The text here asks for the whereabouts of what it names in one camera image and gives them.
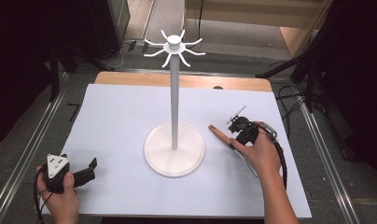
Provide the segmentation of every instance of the forearm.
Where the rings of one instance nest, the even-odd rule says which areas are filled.
[[[299,223],[279,174],[260,176],[264,194],[265,223]]]

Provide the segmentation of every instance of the skin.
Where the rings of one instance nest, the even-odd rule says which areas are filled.
[[[299,223],[279,175],[281,162],[275,145],[267,134],[259,129],[258,138],[251,147],[240,144],[231,138],[232,145],[242,152],[253,169],[258,173],[258,179],[264,194],[265,223]]]
[[[78,222],[78,199],[74,191],[75,178],[68,172],[63,179],[63,194],[52,194],[46,203],[47,208],[52,213],[56,224],[77,224]],[[37,188],[46,200],[50,192],[47,191],[44,174],[37,180]]]

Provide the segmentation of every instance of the white hooks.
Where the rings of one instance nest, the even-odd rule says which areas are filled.
[[[169,61],[171,60],[171,55],[172,54],[177,54],[179,55],[179,58],[182,60],[183,64],[185,64],[187,67],[190,67],[189,63],[186,62],[185,58],[183,57],[182,55],[182,52],[186,51],[190,54],[193,54],[193,55],[196,55],[196,56],[202,56],[202,55],[205,55],[205,53],[197,53],[197,52],[194,52],[190,49],[186,49],[186,46],[192,46],[192,45],[196,45],[198,43],[200,43],[202,41],[202,39],[199,39],[193,43],[181,43],[180,40],[183,38],[183,36],[185,35],[185,30],[182,31],[182,34],[180,34],[180,36],[178,35],[170,35],[170,36],[166,36],[165,32],[163,30],[161,30],[161,34],[162,36],[167,40],[166,43],[164,44],[156,44],[156,43],[152,43],[148,40],[145,39],[145,41],[149,44],[149,45],[154,45],[154,46],[163,46],[163,49],[157,51],[156,53],[153,53],[153,54],[145,54],[144,56],[145,57],[154,57],[154,56],[157,56],[163,52],[167,52],[168,53],[168,57],[166,58],[165,60],[165,63],[162,65],[162,67],[165,67]]]

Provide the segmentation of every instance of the white pole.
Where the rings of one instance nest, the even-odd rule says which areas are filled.
[[[171,56],[171,115],[172,115],[172,148],[177,149],[178,122],[179,122],[179,56]]]

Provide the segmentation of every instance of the white tabletop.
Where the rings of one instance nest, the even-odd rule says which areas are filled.
[[[168,178],[144,157],[147,135],[170,121],[170,89],[89,85],[63,148],[71,171],[97,158],[96,178],[77,188],[80,214],[96,216],[264,217],[262,191],[244,159],[209,130],[225,134],[226,121],[243,104],[252,120],[277,132],[288,170],[287,194],[297,217],[311,217],[285,129],[272,92],[180,88],[179,120],[194,126],[205,142],[202,164],[189,175]]]

